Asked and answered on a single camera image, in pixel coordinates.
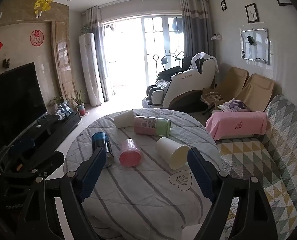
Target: floor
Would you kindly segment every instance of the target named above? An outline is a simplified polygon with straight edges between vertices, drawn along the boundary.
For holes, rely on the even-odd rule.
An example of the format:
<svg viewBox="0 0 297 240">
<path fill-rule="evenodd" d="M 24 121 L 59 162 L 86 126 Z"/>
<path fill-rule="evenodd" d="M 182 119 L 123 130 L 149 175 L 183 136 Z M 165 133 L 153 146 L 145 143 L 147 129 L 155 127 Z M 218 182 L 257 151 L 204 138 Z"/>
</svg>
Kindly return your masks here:
<svg viewBox="0 0 297 240">
<path fill-rule="evenodd" d="M 96 121 L 98 118 L 115 112 L 125 111 L 129 109 L 142 108 L 141 101 L 146 96 L 145 89 L 133 89 L 132 87 L 114 87 L 116 95 L 106 103 L 98 107 L 91 107 L 86 105 L 86 111 L 89 114 L 82 118 L 81 122 L 77 127 L 66 137 L 62 144 L 58 147 L 58 151 L 62 152 L 66 157 L 67 151 L 71 146 L 74 139 L 91 123 Z M 207 116 L 203 116 L 201 112 L 191 114 L 195 119 L 205 126 Z M 64 175 L 63 166 L 59 167 L 54 173 L 52 173 L 47 179 L 60 178 Z M 63 234 L 66 240 L 74 240 L 71 231 L 69 229 L 62 201 L 60 198 L 55 198 L 58 217 L 62 227 Z M 201 225 L 186 227 L 183 230 L 182 240 L 193 240 L 199 231 Z"/>
</svg>

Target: white wall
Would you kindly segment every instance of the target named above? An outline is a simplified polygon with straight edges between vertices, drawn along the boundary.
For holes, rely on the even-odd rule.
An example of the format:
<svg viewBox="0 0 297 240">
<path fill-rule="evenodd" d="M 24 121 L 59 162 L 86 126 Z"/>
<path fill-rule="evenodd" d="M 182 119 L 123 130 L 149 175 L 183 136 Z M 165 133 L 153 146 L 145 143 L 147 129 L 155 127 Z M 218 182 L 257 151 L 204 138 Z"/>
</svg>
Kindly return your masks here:
<svg viewBox="0 0 297 240">
<path fill-rule="evenodd" d="M 297 105 L 297 11 L 293 6 L 279 6 L 276 0 L 210 0 L 216 41 L 216 57 L 220 63 L 220 77 L 230 66 L 237 66 L 276 80 L 282 92 Z M 256 3 L 259 23 L 248 24 L 245 6 Z M 271 41 L 271 65 L 262 65 L 241 58 L 240 28 L 267 28 Z"/>
<path fill-rule="evenodd" d="M 30 36 L 34 30 L 44 34 L 42 45 L 35 47 L 31 44 Z M 54 112 L 50 100 L 59 95 L 57 74 L 53 64 L 53 55 L 50 42 L 49 23 L 22 23 L 0 27 L 0 74 L 4 58 L 10 58 L 10 69 L 34 62 L 37 80 L 41 89 L 44 103 L 49 113 Z"/>
<path fill-rule="evenodd" d="M 70 39 L 70 61 L 71 70 L 74 78 L 75 88 L 82 90 L 85 96 L 85 103 L 89 103 L 87 95 L 86 84 L 84 79 L 84 73 L 82 68 L 82 60 L 80 53 L 79 36 L 81 35 L 82 14 L 73 10 L 68 11 L 68 28 L 69 28 L 69 39 Z"/>
<path fill-rule="evenodd" d="M 102 21 L 150 14 L 181 14 L 179 0 L 131 0 L 101 7 Z"/>
</svg>

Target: television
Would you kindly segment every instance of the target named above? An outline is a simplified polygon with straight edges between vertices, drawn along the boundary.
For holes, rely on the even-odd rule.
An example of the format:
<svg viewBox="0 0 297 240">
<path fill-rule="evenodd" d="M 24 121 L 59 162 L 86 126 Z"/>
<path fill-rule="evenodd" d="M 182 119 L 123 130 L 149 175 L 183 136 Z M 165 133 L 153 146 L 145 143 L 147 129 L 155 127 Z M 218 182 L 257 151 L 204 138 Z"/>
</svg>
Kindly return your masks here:
<svg viewBox="0 0 297 240">
<path fill-rule="evenodd" d="M 0 148 L 46 112 L 34 62 L 0 75 Z"/>
</svg>

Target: pink cup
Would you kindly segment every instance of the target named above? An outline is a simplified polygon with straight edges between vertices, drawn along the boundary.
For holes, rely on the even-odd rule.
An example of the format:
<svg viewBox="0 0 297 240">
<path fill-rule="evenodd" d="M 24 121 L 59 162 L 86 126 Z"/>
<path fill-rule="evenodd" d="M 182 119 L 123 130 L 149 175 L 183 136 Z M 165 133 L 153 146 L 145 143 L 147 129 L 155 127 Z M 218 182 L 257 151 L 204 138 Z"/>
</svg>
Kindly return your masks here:
<svg viewBox="0 0 297 240">
<path fill-rule="evenodd" d="M 141 148 L 133 141 L 133 139 L 127 139 L 122 142 L 120 163 L 125 167 L 133 167 L 140 163 L 142 159 Z"/>
</svg>

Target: blue can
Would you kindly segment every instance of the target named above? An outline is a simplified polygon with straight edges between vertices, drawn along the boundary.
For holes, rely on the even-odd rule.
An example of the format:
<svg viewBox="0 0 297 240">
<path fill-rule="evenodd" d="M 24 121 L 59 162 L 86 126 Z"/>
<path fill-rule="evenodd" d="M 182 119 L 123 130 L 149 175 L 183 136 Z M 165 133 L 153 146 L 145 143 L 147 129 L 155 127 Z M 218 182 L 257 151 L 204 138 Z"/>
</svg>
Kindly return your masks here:
<svg viewBox="0 0 297 240">
<path fill-rule="evenodd" d="M 114 155 L 112 152 L 111 142 L 109 136 L 104 132 L 97 132 L 92 136 L 92 152 L 97 147 L 102 147 L 106 151 L 106 162 L 104 168 L 111 166 L 114 162 Z"/>
</svg>

